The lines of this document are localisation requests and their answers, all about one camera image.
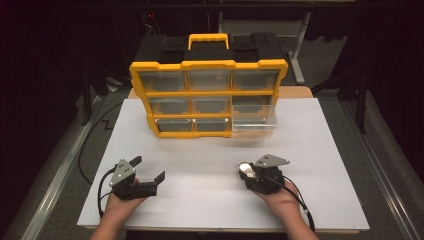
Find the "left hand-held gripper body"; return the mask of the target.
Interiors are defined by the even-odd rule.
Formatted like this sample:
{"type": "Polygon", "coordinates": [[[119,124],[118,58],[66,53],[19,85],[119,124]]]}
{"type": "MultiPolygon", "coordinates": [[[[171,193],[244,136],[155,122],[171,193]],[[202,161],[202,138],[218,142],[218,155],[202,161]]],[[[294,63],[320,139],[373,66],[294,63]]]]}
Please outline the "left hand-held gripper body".
{"type": "Polygon", "coordinates": [[[129,164],[130,161],[121,159],[118,162],[109,183],[112,192],[122,200],[156,196],[157,184],[155,182],[136,182],[136,166],[132,167],[129,164]]]}

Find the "clear plastic drawer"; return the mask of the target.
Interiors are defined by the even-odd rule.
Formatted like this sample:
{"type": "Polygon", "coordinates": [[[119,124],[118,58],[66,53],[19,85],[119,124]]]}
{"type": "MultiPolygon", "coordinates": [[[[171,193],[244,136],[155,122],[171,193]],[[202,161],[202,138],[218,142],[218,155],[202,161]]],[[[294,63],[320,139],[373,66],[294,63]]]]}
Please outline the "clear plastic drawer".
{"type": "Polygon", "coordinates": [[[274,105],[233,105],[233,131],[273,131],[277,125],[274,105]]]}

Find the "aluminium floor rail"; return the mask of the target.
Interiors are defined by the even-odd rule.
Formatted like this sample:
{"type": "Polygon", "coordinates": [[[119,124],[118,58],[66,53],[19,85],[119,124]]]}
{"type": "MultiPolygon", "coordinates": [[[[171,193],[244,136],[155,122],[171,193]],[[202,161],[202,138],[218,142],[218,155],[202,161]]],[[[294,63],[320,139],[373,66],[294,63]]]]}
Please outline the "aluminium floor rail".
{"type": "Polygon", "coordinates": [[[25,222],[24,232],[18,240],[37,240],[48,221],[63,188],[77,162],[83,142],[94,124],[94,118],[104,103],[104,98],[96,96],[89,101],[91,115],[84,119],[84,112],[65,131],[53,152],[36,177],[29,195],[20,208],[25,222]]]}
{"type": "Polygon", "coordinates": [[[390,178],[372,148],[368,136],[362,133],[357,126],[354,109],[348,102],[341,102],[340,105],[353,126],[356,135],[360,139],[362,148],[365,151],[366,159],[369,162],[371,172],[373,173],[380,191],[391,211],[391,215],[394,217],[405,240],[424,240],[424,237],[418,233],[418,228],[414,225],[410,215],[407,213],[407,209],[401,200],[400,195],[395,190],[394,185],[390,182],[390,178]]]}

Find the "yellow and black drawer organizer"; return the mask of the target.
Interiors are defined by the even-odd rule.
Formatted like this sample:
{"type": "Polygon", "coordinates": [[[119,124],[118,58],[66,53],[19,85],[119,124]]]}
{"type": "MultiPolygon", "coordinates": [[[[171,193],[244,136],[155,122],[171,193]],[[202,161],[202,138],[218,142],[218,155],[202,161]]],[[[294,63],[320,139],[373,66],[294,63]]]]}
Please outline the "yellow and black drawer organizer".
{"type": "Polygon", "coordinates": [[[197,137],[256,137],[268,135],[272,131],[231,132],[228,134],[164,133],[153,128],[151,112],[147,109],[139,74],[150,71],[190,71],[198,69],[226,70],[276,70],[278,72],[275,90],[275,113],[279,99],[279,87],[288,71],[288,63],[280,49],[277,36],[273,33],[253,33],[245,36],[231,36],[229,48],[224,42],[195,42],[188,49],[187,37],[168,37],[146,35],[130,64],[131,83],[135,94],[141,99],[146,111],[146,121],[154,135],[159,138],[197,138],[197,137]]]}

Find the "person's left hand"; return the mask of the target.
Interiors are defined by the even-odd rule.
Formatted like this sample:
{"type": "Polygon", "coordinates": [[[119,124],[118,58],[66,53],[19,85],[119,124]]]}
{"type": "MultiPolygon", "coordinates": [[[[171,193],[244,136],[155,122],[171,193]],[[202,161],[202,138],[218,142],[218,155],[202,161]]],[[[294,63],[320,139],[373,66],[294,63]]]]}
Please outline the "person's left hand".
{"type": "Polygon", "coordinates": [[[108,197],[102,219],[125,223],[133,212],[145,201],[146,198],[122,200],[114,193],[111,193],[108,197]]]}

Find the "person's right hand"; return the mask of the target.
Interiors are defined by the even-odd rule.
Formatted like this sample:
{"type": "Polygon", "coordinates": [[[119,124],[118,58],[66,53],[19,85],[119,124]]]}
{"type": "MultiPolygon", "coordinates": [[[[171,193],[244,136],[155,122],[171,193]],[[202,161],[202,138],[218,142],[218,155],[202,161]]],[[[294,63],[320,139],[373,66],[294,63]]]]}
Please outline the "person's right hand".
{"type": "Polygon", "coordinates": [[[287,190],[281,189],[277,193],[256,195],[265,201],[268,208],[284,225],[290,223],[303,223],[303,217],[300,212],[300,204],[297,199],[287,190]]]}

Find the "grey metal stand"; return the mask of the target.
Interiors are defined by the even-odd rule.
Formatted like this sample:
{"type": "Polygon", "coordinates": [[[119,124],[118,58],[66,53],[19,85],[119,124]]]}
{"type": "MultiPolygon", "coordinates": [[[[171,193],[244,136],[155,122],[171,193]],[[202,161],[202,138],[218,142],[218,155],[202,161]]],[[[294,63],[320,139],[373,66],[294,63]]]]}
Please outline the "grey metal stand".
{"type": "Polygon", "coordinates": [[[311,13],[303,15],[302,20],[233,20],[219,13],[218,30],[232,35],[249,35],[253,32],[273,32],[278,38],[289,41],[291,46],[284,50],[298,85],[304,85],[305,79],[298,62],[298,55],[306,34],[311,13]]]}

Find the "set of clear organizer drawers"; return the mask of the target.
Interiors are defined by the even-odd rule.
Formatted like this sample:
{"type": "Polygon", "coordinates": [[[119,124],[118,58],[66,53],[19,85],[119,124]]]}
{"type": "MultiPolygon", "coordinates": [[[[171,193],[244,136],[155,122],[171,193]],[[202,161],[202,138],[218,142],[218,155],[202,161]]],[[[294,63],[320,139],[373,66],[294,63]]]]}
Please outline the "set of clear organizer drawers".
{"type": "Polygon", "coordinates": [[[198,69],[139,74],[160,134],[228,134],[233,105],[274,105],[276,70],[198,69]]]}

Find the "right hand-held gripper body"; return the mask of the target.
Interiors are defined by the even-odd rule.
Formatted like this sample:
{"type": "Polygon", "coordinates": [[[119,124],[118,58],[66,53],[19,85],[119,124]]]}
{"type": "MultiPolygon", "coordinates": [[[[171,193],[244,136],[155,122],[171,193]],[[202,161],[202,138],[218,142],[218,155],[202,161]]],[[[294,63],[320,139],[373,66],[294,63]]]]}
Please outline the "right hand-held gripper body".
{"type": "Polygon", "coordinates": [[[242,162],[239,164],[239,173],[253,174],[256,182],[246,185],[246,188],[261,194],[272,194],[278,192],[284,185],[284,175],[279,169],[289,161],[271,154],[265,154],[254,162],[242,162]]]}

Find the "black tripod stand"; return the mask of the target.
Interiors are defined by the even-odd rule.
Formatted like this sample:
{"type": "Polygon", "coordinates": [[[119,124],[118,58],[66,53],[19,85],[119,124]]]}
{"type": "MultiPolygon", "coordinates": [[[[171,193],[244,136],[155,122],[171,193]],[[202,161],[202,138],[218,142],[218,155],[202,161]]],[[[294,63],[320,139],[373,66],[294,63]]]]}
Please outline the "black tripod stand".
{"type": "Polygon", "coordinates": [[[359,66],[351,66],[341,73],[336,73],[328,80],[314,86],[311,91],[316,94],[324,89],[338,88],[337,98],[340,101],[350,101],[356,99],[355,121],[362,134],[365,130],[365,110],[367,78],[364,71],[359,66]]]}
{"type": "Polygon", "coordinates": [[[107,96],[113,87],[129,87],[127,76],[119,75],[99,65],[87,65],[82,72],[81,93],[83,101],[83,122],[86,126],[94,115],[93,95],[100,98],[107,96]]]}

